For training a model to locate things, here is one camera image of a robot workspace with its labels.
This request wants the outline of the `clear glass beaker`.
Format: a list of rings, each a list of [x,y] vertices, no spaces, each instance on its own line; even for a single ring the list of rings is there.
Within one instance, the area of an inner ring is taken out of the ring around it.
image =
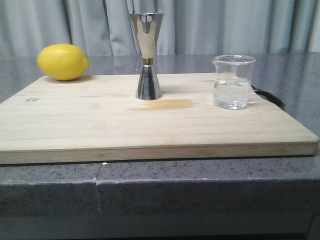
[[[256,59],[252,56],[226,54],[216,56],[213,103],[227,110],[245,109],[249,102]]]

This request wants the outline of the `steel hourglass jigger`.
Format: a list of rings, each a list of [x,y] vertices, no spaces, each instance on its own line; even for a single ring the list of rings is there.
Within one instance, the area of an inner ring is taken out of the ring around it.
[[[163,16],[163,13],[129,15],[142,58],[142,68],[135,94],[139,100],[153,101],[162,97],[162,90],[154,66],[154,56]]]

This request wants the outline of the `wooden cutting board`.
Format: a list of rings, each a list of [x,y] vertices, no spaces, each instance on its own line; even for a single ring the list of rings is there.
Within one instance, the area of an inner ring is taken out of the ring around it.
[[[43,76],[0,105],[0,162],[41,164],[314,155],[319,138],[250,93],[241,110],[213,103],[212,73],[161,74],[158,100],[137,75]]]

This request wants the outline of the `grey curtain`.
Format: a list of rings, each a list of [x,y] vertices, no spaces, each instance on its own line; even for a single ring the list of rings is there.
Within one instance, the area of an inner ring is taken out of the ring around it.
[[[318,52],[317,0],[3,0],[1,57],[73,44],[89,56],[130,56],[130,14],[162,13],[159,55]]]

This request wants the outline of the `yellow lemon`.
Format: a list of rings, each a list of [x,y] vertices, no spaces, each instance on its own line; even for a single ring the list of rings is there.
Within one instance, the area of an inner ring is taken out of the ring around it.
[[[78,46],[53,44],[39,53],[36,64],[47,76],[59,81],[70,81],[82,76],[90,62]]]

